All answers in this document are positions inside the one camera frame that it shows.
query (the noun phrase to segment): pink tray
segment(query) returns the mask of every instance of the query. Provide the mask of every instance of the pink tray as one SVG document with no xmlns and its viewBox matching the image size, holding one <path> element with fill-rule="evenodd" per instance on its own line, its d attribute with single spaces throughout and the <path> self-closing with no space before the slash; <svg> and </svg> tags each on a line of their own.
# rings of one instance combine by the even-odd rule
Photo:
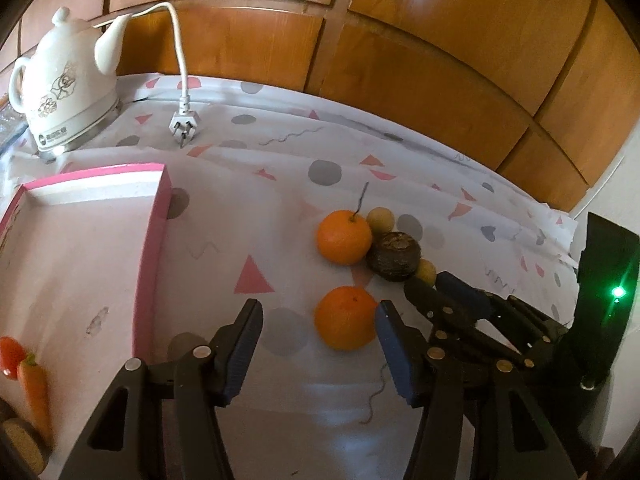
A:
<svg viewBox="0 0 640 480">
<path fill-rule="evenodd" d="M 49 378 L 57 478 L 126 359 L 150 362 L 156 270 L 171 198 L 162 164 L 75 171 L 18 188 L 0 221 L 0 335 Z M 0 396 L 29 413 L 19 385 Z"/>
</svg>

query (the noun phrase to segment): toy carrot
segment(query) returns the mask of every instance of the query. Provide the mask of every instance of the toy carrot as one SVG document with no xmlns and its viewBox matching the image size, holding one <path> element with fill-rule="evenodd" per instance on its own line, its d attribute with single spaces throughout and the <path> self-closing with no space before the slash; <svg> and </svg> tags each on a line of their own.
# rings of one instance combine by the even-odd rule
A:
<svg viewBox="0 0 640 480">
<path fill-rule="evenodd" d="M 18 366 L 18 380 L 31 410 L 31 421 L 45 443 L 51 446 L 47 374 L 44 368 L 36 363 L 34 354 L 27 354 L 27 358 Z"/>
</svg>

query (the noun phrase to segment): white power cable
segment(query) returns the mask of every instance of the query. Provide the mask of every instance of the white power cable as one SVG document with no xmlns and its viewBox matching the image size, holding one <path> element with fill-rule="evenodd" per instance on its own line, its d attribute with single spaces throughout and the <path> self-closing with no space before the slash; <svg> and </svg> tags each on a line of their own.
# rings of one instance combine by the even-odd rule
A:
<svg viewBox="0 0 640 480">
<path fill-rule="evenodd" d="M 179 112 L 181 114 L 189 111 L 189 87 L 187 81 L 187 63 L 184 60 L 184 51 L 182 50 L 182 36 L 180 34 L 180 22 L 178 21 L 178 13 L 175 12 L 175 7 L 172 6 L 169 2 L 160 2 L 159 4 L 155 4 L 154 6 L 149 7 L 148 9 L 141 10 L 140 12 L 136 12 L 131 15 L 132 18 L 137 18 L 139 16 L 144 16 L 145 14 L 150 13 L 152 10 L 156 10 L 159 7 L 164 7 L 169 11 L 171 15 L 171 21 L 174 26 L 174 44 L 175 44 L 175 57 L 178 59 L 178 68 L 180 69 L 180 78 L 182 79 L 182 96 L 180 97 L 180 108 Z M 106 22 L 98 23 L 94 25 L 94 28 L 100 28 L 105 25 L 109 25 L 113 23 L 113 20 L 107 20 Z"/>
</svg>

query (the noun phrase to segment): kettle lid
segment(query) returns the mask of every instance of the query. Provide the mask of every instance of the kettle lid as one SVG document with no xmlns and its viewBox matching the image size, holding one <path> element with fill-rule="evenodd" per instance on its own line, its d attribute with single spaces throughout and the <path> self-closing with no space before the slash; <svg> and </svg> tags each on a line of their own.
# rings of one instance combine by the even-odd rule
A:
<svg viewBox="0 0 640 480">
<path fill-rule="evenodd" d="M 91 28 L 85 20 L 73 18 L 68 7 L 60 7 L 53 15 L 51 23 L 54 27 L 40 40 L 36 52 L 48 49 L 60 41 L 68 40 L 78 32 Z"/>
</svg>

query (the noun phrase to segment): electrical plug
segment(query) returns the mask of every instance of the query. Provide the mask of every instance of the electrical plug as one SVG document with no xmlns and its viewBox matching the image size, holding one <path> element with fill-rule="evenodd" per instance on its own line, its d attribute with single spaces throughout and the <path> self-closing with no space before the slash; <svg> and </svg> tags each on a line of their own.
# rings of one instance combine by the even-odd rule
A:
<svg viewBox="0 0 640 480">
<path fill-rule="evenodd" d="M 200 117 L 198 113 L 192 110 L 185 113 L 176 112 L 174 114 L 169 128 L 171 128 L 171 131 L 174 133 L 174 139 L 180 144 L 180 148 L 191 142 L 191 139 L 196 136 L 196 128 L 199 122 Z"/>
</svg>

